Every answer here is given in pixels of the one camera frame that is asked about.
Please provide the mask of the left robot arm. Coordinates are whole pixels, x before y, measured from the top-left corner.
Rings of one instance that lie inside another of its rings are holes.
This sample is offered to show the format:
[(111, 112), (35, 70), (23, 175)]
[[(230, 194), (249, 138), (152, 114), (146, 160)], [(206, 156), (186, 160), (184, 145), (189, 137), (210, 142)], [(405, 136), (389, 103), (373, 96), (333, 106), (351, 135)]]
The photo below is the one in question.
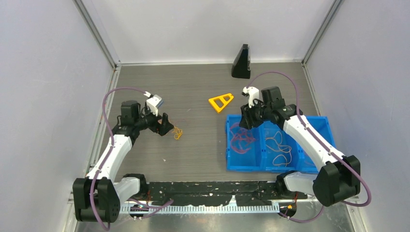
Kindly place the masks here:
[(92, 170), (73, 183), (75, 216), (82, 222), (113, 223), (119, 217), (120, 206), (134, 197), (143, 200), (148, 184), (143, 174), (126, 174), (120, 182), (114, 179), (126, 155), (131, 151), (140, 132), (151, 130), (160, 136), (174, 129), (167, 113), (159, 114), (148, 102), (121, 104), (117, 123), (111, 129), (110, 139)]

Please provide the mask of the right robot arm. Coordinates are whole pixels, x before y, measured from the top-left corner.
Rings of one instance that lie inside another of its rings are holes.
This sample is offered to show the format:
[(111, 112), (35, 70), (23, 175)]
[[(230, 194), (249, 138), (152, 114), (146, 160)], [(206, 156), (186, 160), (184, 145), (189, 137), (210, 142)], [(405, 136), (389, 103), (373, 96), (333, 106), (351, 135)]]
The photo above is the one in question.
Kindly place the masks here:
[(318, 174), (288, 171), (277, 176), (276, 192), (289, 198), (295, 192), (315, 196), (326, 207), (356, 196), (361, 191), (361, 164), (346, 156), (321, 136), (295, 104), (286, 104), (279, 87), (258, 90), (244, 87), (248, 102), (241, 106), (239, 126), (250, 130), (271, 122), (295, 140), (310, 157)]

